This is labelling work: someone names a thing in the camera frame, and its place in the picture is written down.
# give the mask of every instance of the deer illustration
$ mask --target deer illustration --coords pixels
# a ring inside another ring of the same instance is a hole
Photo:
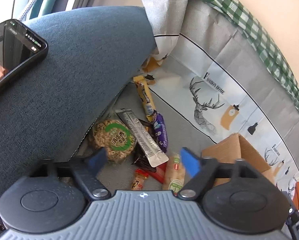
[[[189,90],[191,91],[192,95],[193,95],[193,100],[196,104],[195,106],[195,110],[194,110],[194,119],[195,121],[199,124],[200,127],[202,127],[203,129],[207,129],[209,131],[212,131],[214,134],[217,134],[217,130],[215,128],[214,125],[212,125],[210,122],[208,122],[205,117],[203,116],[203,111],[207,111],[208,109],[217,109],[222,107],[224,104],[219,106],[219,94],[218,94],[218,100],[215,104],[211,104],[213,98],[211,98],[211,100],[208,103],[203,103],[200,104],[198,102],[198,96],[197,96],[197,92],[200,90],[200,88],[196,89],[195,85],[204,81],[198,81],[198,82],[194,82],[194,78],[191,80],[190,84],[189,84]]]
[[[270,156],[270,154],[274,154],[274,151],[266,147],[265,154],[264,154],[265,161],[268,163],[269,166],[274,166],[276,163],[279,162],[279,159],[278,157],[276,157],[276,159],[269,161],[268,157]]]
[[[296,188],[296,179],[295,177],[293,176],[293,179],[291,179],[289,182],[288,182],[288,195],[290,196],[290,198],[292,199],[292,193],[293,191],[295,190]]]

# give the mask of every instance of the phone screen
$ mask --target phone screen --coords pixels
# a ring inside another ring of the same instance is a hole
[[[15,20],[0,24],[0,80],[34,54],[46,48],[34,33]]]

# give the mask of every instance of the gray fabric upholstery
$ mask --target gray fabric upholstery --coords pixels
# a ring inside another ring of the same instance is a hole
[[[0,95],[0,195],[39,159],[67,161],[155,47],[138,7],[82,8],[26,25],[50,50]]]

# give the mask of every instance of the metal screw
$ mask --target metal screw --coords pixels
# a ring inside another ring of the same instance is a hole
[[[184,189],[180,192],[180,195],[182,197],[194,197],[196,195],[196,192],[192,189]]]
[[[108,191],[104,188],[97,188],[92,194],[94,197],[105,197],[108,194]]]

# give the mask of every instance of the green checkered fabric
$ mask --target green checkered fabric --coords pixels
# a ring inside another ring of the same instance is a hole
[[[247,38],[299,111],[299,85],[282,52],[259,21],[238,0],[201,0],[224,15]]]

